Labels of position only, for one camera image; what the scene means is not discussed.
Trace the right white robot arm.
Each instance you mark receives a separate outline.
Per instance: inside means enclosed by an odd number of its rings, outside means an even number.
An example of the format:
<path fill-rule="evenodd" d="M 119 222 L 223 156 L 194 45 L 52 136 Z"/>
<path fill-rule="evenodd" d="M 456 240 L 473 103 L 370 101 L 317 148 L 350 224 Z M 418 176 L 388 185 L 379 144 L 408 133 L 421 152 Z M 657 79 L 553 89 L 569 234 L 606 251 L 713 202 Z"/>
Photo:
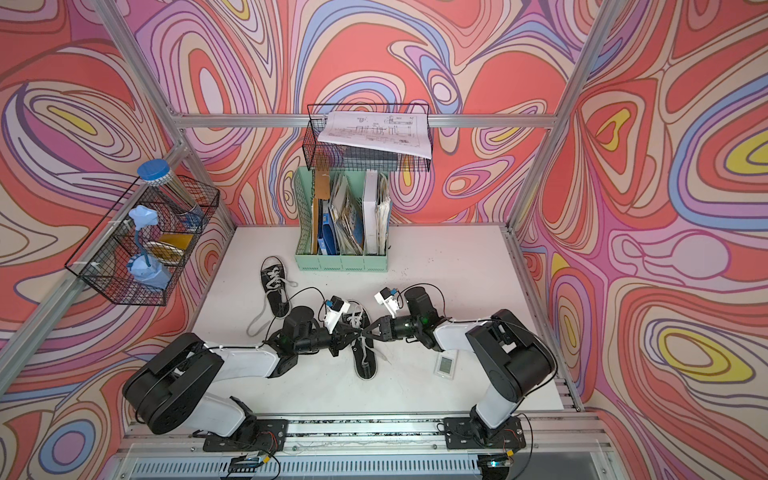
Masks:
<path fill-rule="evenodd" d="M 406 315 L 398 313 L 402 295 Z M 421 285 L 403 293 L 385 287 L 374 299 L 388 314 L 367 326 L 365 337 L 379 342 L 413 340 L 440 353 L 475 355 L 490 382 L 469 414 L 469 426 L 480 440 L 501 431 L 531 393 L 557 376 L 552 350 L 508 309 L 485 319 L 455 321 L 438 313 Z"/>

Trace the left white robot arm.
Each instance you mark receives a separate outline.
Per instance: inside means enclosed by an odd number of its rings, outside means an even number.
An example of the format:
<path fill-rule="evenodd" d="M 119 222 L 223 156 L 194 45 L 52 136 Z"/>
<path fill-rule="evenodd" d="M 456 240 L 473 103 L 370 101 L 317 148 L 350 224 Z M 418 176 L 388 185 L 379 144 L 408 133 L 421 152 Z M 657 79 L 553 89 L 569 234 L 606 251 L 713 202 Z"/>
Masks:
<path fill-rule="evenodd" d="M 254 414 L 232 395 L 211 393 L 212 384 L 278 378 L 295 367 L 302 355 L 322 350 L 338 355 L 360 340 L 369 325 L 365 311 L 351 313 L 343 305 L 330 309 L 322 326 L 312 309 L 300 306 L 258 346 L 209 346 L 196 334 L 185 333 L 135 372 L 125 382 L 122 395 L 136 419 L 156 435 L 185 427 L 231 437 Z"/>

